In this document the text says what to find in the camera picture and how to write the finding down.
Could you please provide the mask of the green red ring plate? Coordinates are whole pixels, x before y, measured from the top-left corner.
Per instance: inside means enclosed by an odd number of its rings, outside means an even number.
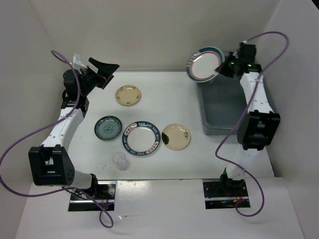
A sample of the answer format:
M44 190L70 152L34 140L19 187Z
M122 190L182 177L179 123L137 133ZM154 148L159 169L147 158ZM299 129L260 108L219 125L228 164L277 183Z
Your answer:
M194 52L186 65L188 77L197 82L204 83L214 79L218 68L225 61L222 50L217 47L203 47Z

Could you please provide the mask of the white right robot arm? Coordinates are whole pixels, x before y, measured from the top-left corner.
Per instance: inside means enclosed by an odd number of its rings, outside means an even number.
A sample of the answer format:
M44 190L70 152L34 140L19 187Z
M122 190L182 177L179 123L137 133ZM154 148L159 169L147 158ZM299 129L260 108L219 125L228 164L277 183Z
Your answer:
M280 123L280 115L270 106L264 87L261 65L255 62L256 46L240 43L218 68L223 76L237 76L243 89L247 107L237 130L238 152L233 163L220 176L218 190L226 197L237 196L244 186L246 170L270 143Z

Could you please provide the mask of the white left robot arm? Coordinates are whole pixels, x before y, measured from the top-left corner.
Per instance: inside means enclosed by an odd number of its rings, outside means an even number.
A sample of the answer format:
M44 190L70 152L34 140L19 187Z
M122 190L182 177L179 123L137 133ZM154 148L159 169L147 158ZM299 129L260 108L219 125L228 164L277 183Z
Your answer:
M70 142L83 121L88 107L87 96L95 89L104 89L114 77L118 64L89 58L97 71L73 57L71 69L63 73L64 91L57 124L38 147L31 147L28 158L33 182L37 186L62 186L82 190L88 199L99 195L100 187L94 174L76 171L68 155Z

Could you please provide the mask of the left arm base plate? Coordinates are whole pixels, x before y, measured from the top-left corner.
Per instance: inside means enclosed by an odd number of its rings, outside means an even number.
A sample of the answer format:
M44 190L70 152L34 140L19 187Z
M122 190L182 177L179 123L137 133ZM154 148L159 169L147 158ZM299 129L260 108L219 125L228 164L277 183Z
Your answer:
M115 207L116 184L116 181L98 181L96 192L93 193L88 189L84 189L84 191L106 208L107 211L113 211ZM78 189L67 191L70 193L69 212L92 212L100 210L92 200Z

